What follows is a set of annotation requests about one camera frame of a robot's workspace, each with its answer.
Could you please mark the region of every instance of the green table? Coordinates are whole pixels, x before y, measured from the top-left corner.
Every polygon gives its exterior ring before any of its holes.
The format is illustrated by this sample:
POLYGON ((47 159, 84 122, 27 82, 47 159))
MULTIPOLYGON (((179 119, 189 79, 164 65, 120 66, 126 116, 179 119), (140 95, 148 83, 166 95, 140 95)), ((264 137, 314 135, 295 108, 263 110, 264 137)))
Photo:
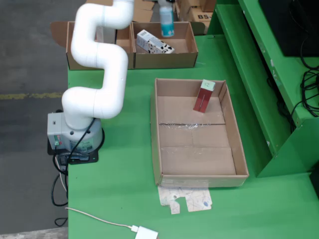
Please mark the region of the green table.
MULTIPOLYGON (((69 167, 69 206, 105 220, 144 226, 161 239, 292 239, 318 236, 319 201, 307 174, 256 178, 270 157, 265 138, 223 35, 196 37, 193 69, 131 70, 122 112, 103 120, 99 161, 69 167), (240 188, 210 189, 212 210, 181 213, 162 207, 154 183, 150 95, 155 78, 226 80, 242 137, 250 177, 240 188)), ((102 86, 103 71, 69 71, 69 87, 102 86)), ((127 228, 69 212, 70 239, 134 239, 127 228)))

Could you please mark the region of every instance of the open cardboard box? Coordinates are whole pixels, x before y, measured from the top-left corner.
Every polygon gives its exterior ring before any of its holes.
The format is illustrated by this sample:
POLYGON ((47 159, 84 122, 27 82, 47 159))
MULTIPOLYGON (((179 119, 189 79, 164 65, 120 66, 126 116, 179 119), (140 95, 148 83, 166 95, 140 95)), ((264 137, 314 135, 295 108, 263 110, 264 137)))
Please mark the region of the open cardboard box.
POLYGON ((189 22, 174 22, 174 36, 164 38, 159 22, 133 22, 134 45, 136 48, 135 69, 191 68, 195 66, 198 49, 189 22), (137 34, 146 30, 175 49, 171 54, 149 54, 137 46, 137 34))
MULTIPOLYGON (((56 43, 66 48, 66 57, 69 64, 70 70, 96 70, 96 68, 89 68, 79 65, 71 54, 71 42, 74 30, 74 22, 66 21, 55 21, 51 25, 52 37, 56 43)), ((128 69, 134 68, 134 56, 135 56, 135 45, 133 41, 132 25, 129 27, 117 30, 116 44, 121 46, 128 54, 129 65, 128 69)))
POLYGON ((249 176, 225 81, 205 113, 193 110, 199 80, 156 79, 151 96, 155 182, 169 187, 236 187, 249 176))

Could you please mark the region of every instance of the stacked cardboard boxes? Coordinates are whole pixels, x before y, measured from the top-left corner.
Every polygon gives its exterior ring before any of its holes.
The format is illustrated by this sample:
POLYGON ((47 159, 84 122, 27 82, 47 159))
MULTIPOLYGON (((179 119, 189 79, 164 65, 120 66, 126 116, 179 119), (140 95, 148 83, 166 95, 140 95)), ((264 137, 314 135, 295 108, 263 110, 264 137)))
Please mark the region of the stacked cardboard boxes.
POLYGON ((207 33, 216 0, 182 0, 176 2, 176 12, 180 21, 192 22, 194 34, 207 33))

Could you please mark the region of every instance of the paper label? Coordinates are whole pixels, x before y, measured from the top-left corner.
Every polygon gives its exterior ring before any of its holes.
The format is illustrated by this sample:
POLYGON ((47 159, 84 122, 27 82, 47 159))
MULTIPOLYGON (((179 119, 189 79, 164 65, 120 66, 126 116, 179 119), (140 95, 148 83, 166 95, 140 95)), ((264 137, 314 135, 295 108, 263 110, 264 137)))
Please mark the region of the paper label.
MULTIPOLYGON (((77 142, 70 141, 70 144, 71 144, 71 149, 73 149, 75 147, 75 145, 77 144, 77 142)), ((79 145, 76 147, 76 151, 86 152, 92 148, 93 148, 93 139, 91 138, 87 141, 80 142, 79 145)))
POLYGON ((208 81, 208 80, 203 80, 203 82, 201 83, 201 88, 206 89, 208 91, 214 91, 215 89, 215 82, 212 81, 208 81))

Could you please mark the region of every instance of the cardboard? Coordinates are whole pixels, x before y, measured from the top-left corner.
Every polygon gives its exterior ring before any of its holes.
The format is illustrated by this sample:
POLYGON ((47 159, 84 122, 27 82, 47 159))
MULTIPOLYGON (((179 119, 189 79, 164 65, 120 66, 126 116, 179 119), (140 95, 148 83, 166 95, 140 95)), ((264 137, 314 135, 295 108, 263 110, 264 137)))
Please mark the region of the cardboard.
POLYGON ((135 69, 194 67, 198 49, 191 25, 189 22, 174 22, 174 27, 175 35, 163 38, 159 22, 133 22, 133 36, 136 46, 135 69), (148 31, 170 45, 175 51, 172 54, 149 54, 136 44, 137 34, 142 30, 148 31))
POLYGON ((216 6, 217 0, 200 0, 201 10, 203 12, 213 12, 216 6))
POLYGON ((236 187, 249 176, 226 82, 214 82, 203 114, 192 110, 200 80, 155 80, 151 133, 157 185, 236 187))
POLYGON ((197 26, 192 27, 193 29, 196 29, 196 31, 199 31, 199 33, 203 30, 203 34, 207 34, 212 15, 212 12, 202 12, 199 7, 191 7, 187 15, 187 20, 192 23, 196 22, 201 24, 198 26, 199 28, 196 28, 197 26))
POLYGON ((213 16, 212 12, 202 12, 200 8, 192 7, 188 13, 188 20, 199 21, 199 22, 210 22, 212 16, 213 16))
MULTIPOLYGON (((96 3, 105 6, 112 6, 113 0, 87 0, 85 3, 96 3)), ((152 15, 154 2, 135 0, 134 1, 134 17, 135 22, 150 22, 152 15)))
POLYGON ((194 6, 200 6, 200 0, 182 0, 180 3, 180 20, 189 21, 188 13, 194 6))
MULTIPOLYGON (((54 41, 60 46, 66 48, 66 57, 70 70, 96 70, 96 68, 89 68, 79 65, 71 54, 74 22, 56 21, 51 23, 50 28, 54 41)), ((136 49, 133 41, 131 25, 125 29, 117 30, 116 44, 121 46, 127 52, 129 57, 128 69, 133 69, 136 49)))
POLYGON ((209 20, 206 19, 206 13, 202 13, 203 19, 199 20, 199 17, 190 16, 192 8, 200 8, 200 0, 182 0, 176 2, 176 13, 180 21, 190 21, 195 36, 207 34, 208 27, 210 24, 211 14, 208 16, 209 20))

